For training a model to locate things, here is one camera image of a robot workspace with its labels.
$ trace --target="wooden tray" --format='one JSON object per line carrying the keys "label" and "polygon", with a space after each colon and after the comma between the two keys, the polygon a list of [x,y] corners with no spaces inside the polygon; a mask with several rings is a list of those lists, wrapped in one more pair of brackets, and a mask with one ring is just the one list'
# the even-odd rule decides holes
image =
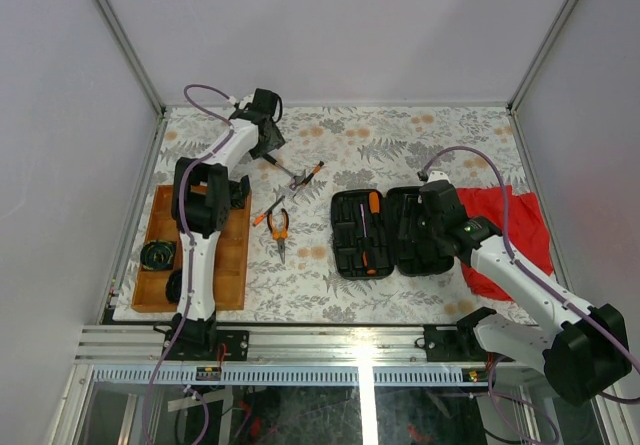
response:
{"label": "wooden tray", "polygon": [[[194,187],[194,190],[204,193],[206,187]],[[182,268],[182,245],[176,222],[171,218],[172,194],[172,185],[161,185],[156,189],[145,243],[150,240],[177,242],[173,264],[173,270],[177,270]],[[243,210],[231,210],[227,226],[218,239],[213,272],[213,294],[217,310],[244,308],[250,214],[251,194],[247,197]],[[165,286],[173,270],[150,272],[140,267],[131,308],[140,313],[175,312],[177,305],[169,303],[165,296]]]}

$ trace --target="open tool case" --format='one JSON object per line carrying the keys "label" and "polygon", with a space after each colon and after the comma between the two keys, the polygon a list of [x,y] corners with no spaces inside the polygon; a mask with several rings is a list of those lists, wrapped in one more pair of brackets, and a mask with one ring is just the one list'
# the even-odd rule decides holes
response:
{"label": "open tool case", "polygon": [[[391,275],[396,266],[403,275],[434,275],[453,266],[453,258],[438,256],[435,243],[420,225],[424,208],[418,203],[419,188],[392,188],[386,197],[374,189],[349,190],[333,196],[333,253],[342,277],[380,279]],[[370,197],[372,193],[377,195],[378,206]],[[366,237],[360,205],[364,209]]]}

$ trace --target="orange pliers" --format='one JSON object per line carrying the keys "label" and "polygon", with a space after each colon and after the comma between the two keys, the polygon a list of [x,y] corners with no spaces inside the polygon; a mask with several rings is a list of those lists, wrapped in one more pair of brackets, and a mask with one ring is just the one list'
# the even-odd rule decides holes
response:
{"label": "orange pliers", "polygon": [[269,212],[269,215],[267,216],[267,225],[269,226],[269,231],[271,232],[273,239],[278,242],[278,253],[280,254],[280,260],[282,260],[282,264],[284,265],[284,240],[289,237],[289,214],[284,208],[280,211],[284,217],[284,225],[282,229],[278,230],[273,224],[273,212]]}

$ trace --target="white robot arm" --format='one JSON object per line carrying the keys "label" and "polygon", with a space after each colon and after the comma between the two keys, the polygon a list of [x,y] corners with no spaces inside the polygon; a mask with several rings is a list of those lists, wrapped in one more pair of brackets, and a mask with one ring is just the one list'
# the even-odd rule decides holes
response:
{"label": "white robot arm", "polygon": [[[231,120],[233,129],[231,137],[228,134],[218,138],[216,142],[205,150],[200,157],[211,155],[222,142],[228,139],[219,152],[213,154],[211,158],[204,161],[206,165],[221,165],[231,171],[238,164],[240,159],[258,144],[258,127],[247,120]],[[195,238],[192,283],[194,284],[191,293],[191,304],[186,317],[189,320],[208,320],[216,310],[215,299],[213,297],[213,268],[215,264],[216,246],[221,230],[216,230],[208,237],[202,233],[192,232]],[[190,263],[190,239],[184,231],[180,232],[180,242],[182,243],[182,269],[189,270]],[[178,313],[184,314],[187,305],[188,277],[182,274],[182,291],[180,302],[178,303]]]}
{"label": "white robot arm", "polygon": [[630,362],[574,309],[596,321],[628,349],[620,312],[609,304],[596,308],[565,290],[511,242],[505,244],[502,231],[488,219],[469,218],[444,173],[431,172],[419,193],[424,209],[420,224],[435,240],[440,256],[457,257],[493,280],[537,323],[517,324],[495,310],[481,308],[458,322],[459,338],[466,341],[463,348],[473,348],[469,346],[473,341],[482,350],[530,366],[575,405],[631,371]]}
{"label": "white robot arm", "polygon": [[[229,172],[246,153],[258,158],[284,144],[274,119],[278,107],[282,114],[277,94],[256,89],[234,105],[227,120],[229,130],[200,157],[180,158],[174,173],[171,215],[180,231],[183,272],[178,313],[167,338],[177,333],[180,344],[196,352],[216,347],[213,269],[218,239],[231,209]],[[205,194],[192,189],[202,183]]]}

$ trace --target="floral tablecloth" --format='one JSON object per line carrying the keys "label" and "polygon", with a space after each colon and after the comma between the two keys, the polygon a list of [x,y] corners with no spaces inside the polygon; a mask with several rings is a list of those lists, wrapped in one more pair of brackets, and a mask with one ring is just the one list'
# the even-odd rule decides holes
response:
{"label": "floral tablecloth", "polygon": [[[251,227],[245,309],[220,312],[219,320],[450,323],[486,305],[512,320],[528,321],[526,312],[513,303],[473,295],[458,263],[438,276],[405,277],[396,270],[380,280],[350,281],[337,274],[330,246],[333,194],[355,188],[385,193],[393,187],[419,185],[416,172],[444,147],[462,144],[484,151],[516,193],[526,192],[524,170],[504,108],[301,107],[285,109],[278,126],[287,140],[274,152],[280,162],[295,173],[302,169],[309,173],[320,160],[325,166],[308,187],[284,202],[291,218],[285,265],[266,225]],[[176,160],[201,153],[225,127],[192,108],[171,110],[115,320],[171,317],[131,309],[155,187],[172,183]],[[442,157],[436,168],[446,172],[457,187],[497,184],[488,166],[466,152]],[[249,175],[253,189],[252,216],[287,190],[288,177],[264,160],[245,156],[231,172],[231,179],[243,175]]]}

